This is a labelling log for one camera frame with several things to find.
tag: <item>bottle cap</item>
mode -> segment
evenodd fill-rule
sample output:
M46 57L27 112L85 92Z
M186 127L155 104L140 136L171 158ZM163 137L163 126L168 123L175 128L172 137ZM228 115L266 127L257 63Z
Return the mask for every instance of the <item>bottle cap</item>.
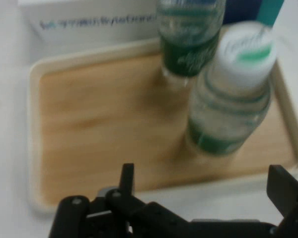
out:
M276 57L271 29L259 22L241 22L224 33L214 70L227 84L250 90L263 84Z

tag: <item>wooden tray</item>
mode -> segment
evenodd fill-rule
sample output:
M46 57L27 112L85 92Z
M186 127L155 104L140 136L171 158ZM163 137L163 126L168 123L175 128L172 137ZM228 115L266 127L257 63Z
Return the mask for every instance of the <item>wooden tray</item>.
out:
M276 97L260 127L226 157L196 155L184 140L189 90L161 79L158 40L37 63L29 82L32 201L52 211L69 195L93 199L136 165L136 190L298 169L298 123L278 66Z

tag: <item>table surface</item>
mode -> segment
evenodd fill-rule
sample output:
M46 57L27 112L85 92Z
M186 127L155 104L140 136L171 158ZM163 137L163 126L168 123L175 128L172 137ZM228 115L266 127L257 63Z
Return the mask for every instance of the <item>table surface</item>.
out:
M274 32L298 115L298 0L285 0ZM45 46L25 23L17 0L0 0L0 237L48 236L52 218L30 209L27 196L26 87L29 69L37 59L68 50L68 46ZM263 183L241 186L238 194L229 186L207 185L149 192L140 198L156 200L188 220L252 218L277 224L282 218Z

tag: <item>bottle label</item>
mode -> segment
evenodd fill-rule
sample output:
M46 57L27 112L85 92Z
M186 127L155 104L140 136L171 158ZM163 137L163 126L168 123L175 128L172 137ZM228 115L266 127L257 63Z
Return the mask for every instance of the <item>bottle label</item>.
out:
M214 56L220 31L208 41L195 46L179 46L161 36L161 52L165 67L174 74L196 76Z
M225 155L239 149L246 138L230 141L214 138L204 133L191 119L188 121L187 133L191 142L200 150L214 155Z

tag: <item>plastic bottle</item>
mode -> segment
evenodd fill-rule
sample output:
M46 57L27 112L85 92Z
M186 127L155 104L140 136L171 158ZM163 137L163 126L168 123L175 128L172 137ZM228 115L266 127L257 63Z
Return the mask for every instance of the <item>plastic bottle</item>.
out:
M187 85L214 56L226 0L158 0L162 72Z
M264 119L271 100L268 75L276 61L269 28L242 22L224 34L189 103L187 139L215 155L237 150Z

